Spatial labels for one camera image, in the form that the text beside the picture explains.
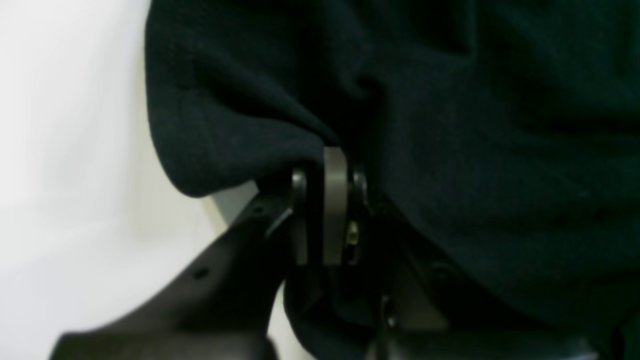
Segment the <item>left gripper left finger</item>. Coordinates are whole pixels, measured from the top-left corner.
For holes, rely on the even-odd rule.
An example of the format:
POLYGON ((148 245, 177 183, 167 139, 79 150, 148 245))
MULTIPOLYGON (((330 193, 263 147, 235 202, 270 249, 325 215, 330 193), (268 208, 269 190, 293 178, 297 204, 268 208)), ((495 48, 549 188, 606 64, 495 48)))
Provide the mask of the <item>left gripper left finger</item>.
POLYGON ((301 169, 289 187, 259 193, 218 239, 137 309, 62 335, 53 360, 276 360, 267 332, 297 255, 291 230, 306 200, 301 169))

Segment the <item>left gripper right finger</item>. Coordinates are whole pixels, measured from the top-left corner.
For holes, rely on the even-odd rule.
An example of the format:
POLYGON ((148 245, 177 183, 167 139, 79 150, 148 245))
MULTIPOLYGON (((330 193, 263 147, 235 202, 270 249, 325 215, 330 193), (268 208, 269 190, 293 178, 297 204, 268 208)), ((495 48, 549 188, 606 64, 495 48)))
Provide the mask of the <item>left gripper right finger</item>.
POLYGON ((373 295, 367 360, 599 360, 580 333, 557 330, 483 289, 368 186, 349 175, 347 244, 373 295))

